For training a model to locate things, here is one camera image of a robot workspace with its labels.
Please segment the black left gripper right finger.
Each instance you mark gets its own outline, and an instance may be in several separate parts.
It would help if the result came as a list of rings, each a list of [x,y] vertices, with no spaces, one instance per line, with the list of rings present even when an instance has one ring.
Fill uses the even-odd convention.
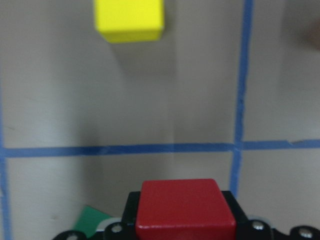
[[[295,226],[291,228],[289,234],[284,234],[263,220],[249,219],[231,191],[223,190],[222,194],[235,218],[237,240],[318,240],[320,238],[320,230],[312,226]]]

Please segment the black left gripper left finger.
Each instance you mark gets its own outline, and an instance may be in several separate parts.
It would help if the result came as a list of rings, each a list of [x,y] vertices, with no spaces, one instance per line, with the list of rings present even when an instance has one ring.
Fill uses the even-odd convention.
[[[87,238],[81,231],[66,230],[54,237],[55,240],[137,240],[135,223],[140,192],[129,193],[122,217],[112,217],[99,223],[96,233]]]

